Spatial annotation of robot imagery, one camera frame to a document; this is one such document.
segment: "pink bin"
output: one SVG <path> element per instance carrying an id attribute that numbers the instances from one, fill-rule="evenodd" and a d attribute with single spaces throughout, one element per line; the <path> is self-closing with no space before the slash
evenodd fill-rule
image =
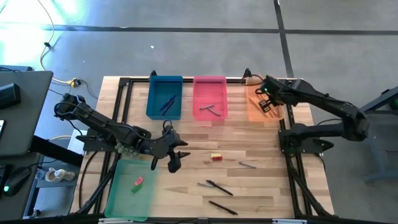
<path id="1" fill-rule="evenodd" d="M 209 105 L 214 105 L 211 109 L 219 116 L 208 109 L 200 109 Z M 226 78 L 222 76 L 193 77 L 193 117 L 195 120 L 224 120 L 227 115 Z"/>

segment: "computer mouse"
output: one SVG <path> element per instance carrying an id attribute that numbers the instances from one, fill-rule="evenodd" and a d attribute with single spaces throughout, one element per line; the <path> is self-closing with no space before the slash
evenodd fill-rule
<path id="1" fill-rule="evenodd" d="M 28 167 L 19 167 L 12 171 L 4 184 L 3 194 L 8 197 L 17 194 L 29 175 L 30 169 Z"/>

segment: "small toy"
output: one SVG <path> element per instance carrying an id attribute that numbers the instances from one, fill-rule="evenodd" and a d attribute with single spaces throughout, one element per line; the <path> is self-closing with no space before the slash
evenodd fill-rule
<path id="1" fill-rule="evenodd" d="M 138 177 L 138 179 L 134 183 L 134 187 L 131 189 L 131 191 L 133 193 L 137 193 L 142 188 L 142 184 L 143 183 L 144 183 L 144 178 L 143 177 Z"/>
<path id="2" fill-rule="evenodd" d="M 212 154 L 211 155 L 211 159 L 213 161 L 222 161 L 223 160 L 223 156 L 221 154 Z"/>

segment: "black object in blue bin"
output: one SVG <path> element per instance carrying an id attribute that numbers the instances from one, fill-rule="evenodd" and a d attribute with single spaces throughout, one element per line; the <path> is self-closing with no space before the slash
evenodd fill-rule
<path id="1" fill-rule="evenodd" d="M 169 100 L 167 100 L 167 102 L 161 107 L 161 109 L 159 111 L 163 111 L 162 116 L 164 116 L 166 114 L 166 112 L 169 110 L 169 108 L 173 105 L 174 103 L 174 98 L 177 95 L 172 96 Z"/>

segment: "desk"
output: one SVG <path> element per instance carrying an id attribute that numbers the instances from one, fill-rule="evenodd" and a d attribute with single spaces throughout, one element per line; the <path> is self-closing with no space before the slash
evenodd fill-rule
<path id="1" fill-rule="evenodd" d="M 0 138 L 0 163 L 12 165 L 11 172 L 38 163 L 40 154 L 80 165 L 81 155 L 34 136 L 52 75 L 52 72 L 0 72 L 0 86 L 16 83 L 21 91 L 21 103 L 0 110 L 0 119 L 6 121 Z M 0 220 L 17 220 L 23 215 L 31 215 L 39 192 L 34 184 L 36 168 L 31 168 L 31 175 L 15 196 L 1 196 Z"/>
<path id="2" fill-rule="evenodd" d="M 104 77 L 99 93 L 96 109 L 108 117 L 113 114 L 119 78 Z M 148 88 L 148 83 L 134 83 L 127 123 L 151 131 L 155 138 L 160 135 L 162 121 L 153 121 L 146 116 Z M 285 157 L 280 152 L 277 138 L 279 122 L 249 122 L 244 87 L 239 84 L 228 84 L 228 117 L 225 121 L 195 121 L 192 93 L 192 84 L 184 83 L 182 117 L 180 121 L 173 121 L 181 139 L 189 143 L 177 150 L 191 152 L 191 155 L 182 159 L 182 168 L 175 174 L 167 170 L 168 159 L 158 162 L 159 173 L 150 217 L 294 217 Z M 118 118 L 122 115 L 125 95 L 126 90 Z M 297 123 L 313 124 L 310 107 L 306 103 L 294 108 L 294 116 Z M 221 153 L 223 161 L 212 162 L 211 153 Z M 82 187 L 83 203 L 98 185 L 103 156 L 104 153 L 97 153 L 87 168 Z M 322 162 L 314 155 L 302 156 L 308 187 L 324 208 L 333 213 Z M 88 157 L 83 159 L 80 174 Z M 238 161 L 246 161 L 257 169 L 242 167 Z M 206 179 L 215 181 L 235 196 L 197 186 L 197 182 L 204 183 Z M 78 188 L 71 212 L 78 210 Z M 108 192 L 109 184 L 104 190 L 101 211 L 106 206 Z M 302 194 L 299 190 L 297 192 L 303 210 Z M 209 200 L 225 205 L 239 215 L 233 216 L 217 209 L 208 203 Z"/>

